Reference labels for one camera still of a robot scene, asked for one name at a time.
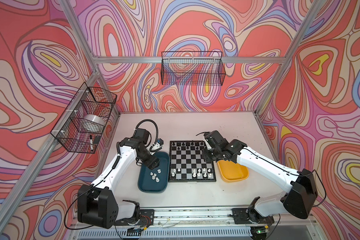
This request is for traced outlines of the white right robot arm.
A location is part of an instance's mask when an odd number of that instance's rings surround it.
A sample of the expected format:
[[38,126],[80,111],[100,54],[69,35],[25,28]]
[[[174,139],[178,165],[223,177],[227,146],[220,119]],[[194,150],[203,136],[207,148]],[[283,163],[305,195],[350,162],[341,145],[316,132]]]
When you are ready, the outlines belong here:
[[318,197],[313,173],[279,164],[253,150],[247,144],[234,139],[228,142],[218,131],[203,134],[203,149],[207,163],[229,161],[245,166],[276,184],[282,191],[267,198],[256,197],[246,209],[251,223],[276,214],[289,213],[298,219],[307,219]]

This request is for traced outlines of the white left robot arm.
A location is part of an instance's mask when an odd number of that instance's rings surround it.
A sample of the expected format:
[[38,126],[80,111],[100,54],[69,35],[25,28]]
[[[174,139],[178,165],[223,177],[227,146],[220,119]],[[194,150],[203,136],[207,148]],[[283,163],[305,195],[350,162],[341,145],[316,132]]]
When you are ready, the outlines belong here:
[[117,154],[106,169],[90,184],[78,191],[78,222],[109,229],[118,221],[136,223],[140,220],[140,204],[117,202],[116,188],[131,163],[140,160],[150,170],[160,160],[145,147],[142,140],[124,138],[117,143]]

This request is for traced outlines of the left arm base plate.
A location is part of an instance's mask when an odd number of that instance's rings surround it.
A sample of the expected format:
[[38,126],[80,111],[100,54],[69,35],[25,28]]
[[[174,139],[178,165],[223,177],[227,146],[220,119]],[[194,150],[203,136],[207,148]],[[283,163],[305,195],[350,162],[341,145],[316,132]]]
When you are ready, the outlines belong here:
[[154,209],[140,209],[139,213],[134,213],[131,218],[124,218],[115,221],[115,226],[131,226],[131,227],[149,227],[154,223]]

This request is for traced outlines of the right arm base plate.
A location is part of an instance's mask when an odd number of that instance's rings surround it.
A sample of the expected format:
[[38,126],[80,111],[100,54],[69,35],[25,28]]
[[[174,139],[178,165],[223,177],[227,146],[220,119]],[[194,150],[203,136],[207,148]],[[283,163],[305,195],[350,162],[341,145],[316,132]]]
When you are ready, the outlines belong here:
[[233,218],[236,225],[272,225],[275,223],[273,216],[263,217],[254,209],[233,208],[229,217]]

